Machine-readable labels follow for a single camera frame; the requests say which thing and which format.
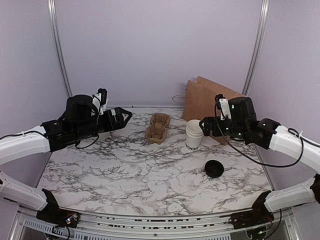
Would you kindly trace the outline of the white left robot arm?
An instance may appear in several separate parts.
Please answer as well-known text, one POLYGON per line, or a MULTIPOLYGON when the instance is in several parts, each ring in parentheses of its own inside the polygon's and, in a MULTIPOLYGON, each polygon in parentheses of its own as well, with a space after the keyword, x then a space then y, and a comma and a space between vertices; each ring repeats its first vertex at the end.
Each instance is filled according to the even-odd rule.
POLYGON ((106 109, 108 98, 103 89, 89 96, 69 97, 61 117, 43 122, 30 130, 9 134, 0 139, 0 163, 39 153, 53 153, 81 141, 99 139, 102 133, 126 127, 132 113, 121 107, 106 109))

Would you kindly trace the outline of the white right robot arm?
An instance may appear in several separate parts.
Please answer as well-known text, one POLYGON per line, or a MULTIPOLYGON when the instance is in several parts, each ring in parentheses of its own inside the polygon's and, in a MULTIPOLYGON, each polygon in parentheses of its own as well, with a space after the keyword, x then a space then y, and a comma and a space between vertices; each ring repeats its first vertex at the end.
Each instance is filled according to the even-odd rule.
POLYGON ((303 163, 314 171, 315 176, 282 190, 268 191, 248 212, 247 219, 258 224, 267 213, 320 201, 320 145, 293 128, 287 128, 270 118, 257 120, 254 105, 250 97, 225 98, 222 94, 215 97, 215 111, 219 115, 204 117, 199 122, 205 136, 230 137, 246 145, 255 144, 266 150, 283 153, 303 163))

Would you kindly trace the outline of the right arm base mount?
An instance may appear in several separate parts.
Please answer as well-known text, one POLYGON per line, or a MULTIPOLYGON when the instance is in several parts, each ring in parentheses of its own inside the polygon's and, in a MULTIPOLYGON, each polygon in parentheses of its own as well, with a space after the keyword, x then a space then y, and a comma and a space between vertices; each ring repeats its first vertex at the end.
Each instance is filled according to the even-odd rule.
POLYGON ((228 222, 235 230, 272 222, 275 217, 265 206, 266 197, 270 193, 270 190, 261 193, 254 201, 251 210, 231 214, 228 222))

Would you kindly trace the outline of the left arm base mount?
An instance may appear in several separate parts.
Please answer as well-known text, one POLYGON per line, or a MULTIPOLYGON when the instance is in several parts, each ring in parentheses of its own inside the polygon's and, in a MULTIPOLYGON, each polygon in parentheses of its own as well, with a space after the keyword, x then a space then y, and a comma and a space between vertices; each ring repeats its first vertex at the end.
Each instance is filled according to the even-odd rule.
POLYGON ((46 197, 46 205, 38 210, 36 218, 58 226, 76 228, 80 213, 74 210, 66 210, 59 207, 58 202, 50 190, 42 189, 46 197))

